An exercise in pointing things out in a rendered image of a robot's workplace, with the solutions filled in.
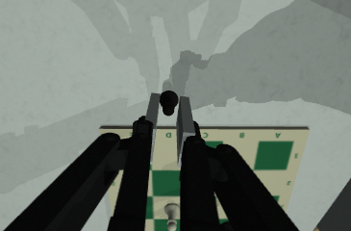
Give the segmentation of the white pawn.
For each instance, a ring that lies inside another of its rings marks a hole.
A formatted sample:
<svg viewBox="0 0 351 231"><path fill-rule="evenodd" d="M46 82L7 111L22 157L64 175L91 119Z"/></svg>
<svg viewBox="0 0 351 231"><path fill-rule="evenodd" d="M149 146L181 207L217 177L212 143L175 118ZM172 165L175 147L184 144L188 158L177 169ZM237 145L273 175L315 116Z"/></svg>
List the white pawn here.
<svg viewBox="0 0 351 231"><path fill-rule="evenodd" d="M169 203L165 205L164 212L168 215L167 229L168 231L175 231L177 226L176 215L179 214L180 208L177 204Z"/></svg>

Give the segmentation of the green and cream chessboard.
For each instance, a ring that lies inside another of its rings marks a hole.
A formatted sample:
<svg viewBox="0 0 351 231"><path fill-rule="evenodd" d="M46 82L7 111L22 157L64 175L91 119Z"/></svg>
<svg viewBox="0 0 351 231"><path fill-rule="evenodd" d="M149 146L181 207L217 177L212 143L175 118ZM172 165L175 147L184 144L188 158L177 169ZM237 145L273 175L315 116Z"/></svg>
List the green and cream chessboard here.
<svg viewBox="0 0 351 231"><path fill-rule="evenodd" d="M205 127L199 126L207 146L233 146L286 212L301 163L308 127ZM132 137L133 126L100 126L100 135ZM153 161L149 170L145 231L168 231L165 205L180 208L181 168L177 160L176 126L157 126ZM123 170L108 189L112 216Z"/></svg>

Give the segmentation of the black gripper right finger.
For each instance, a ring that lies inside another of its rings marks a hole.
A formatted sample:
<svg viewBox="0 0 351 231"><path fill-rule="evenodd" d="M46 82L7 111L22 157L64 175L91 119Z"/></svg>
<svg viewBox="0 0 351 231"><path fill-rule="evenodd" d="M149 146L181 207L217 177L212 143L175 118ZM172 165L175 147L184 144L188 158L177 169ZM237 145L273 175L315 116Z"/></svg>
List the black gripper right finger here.
<svg viewBox="0 0 351 231"><path fill-rule="evenodd" d="M206 145L189 97L180 96L176 132L180 231L226 231L214 194L234 231L299 231L233 146Z"/></svg>

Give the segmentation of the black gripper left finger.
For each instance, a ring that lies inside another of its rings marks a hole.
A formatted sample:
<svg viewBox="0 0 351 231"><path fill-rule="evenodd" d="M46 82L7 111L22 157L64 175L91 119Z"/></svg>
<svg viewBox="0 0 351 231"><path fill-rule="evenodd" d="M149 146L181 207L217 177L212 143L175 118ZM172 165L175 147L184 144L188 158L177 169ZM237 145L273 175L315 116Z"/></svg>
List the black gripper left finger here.
<svg viewBox="0 0 351 231"><path fill-rule="evenodd" d="M99 136L4 231L81 231L122 169L107 231L145 231L160 96L151 92L132 137Z"/></svg>

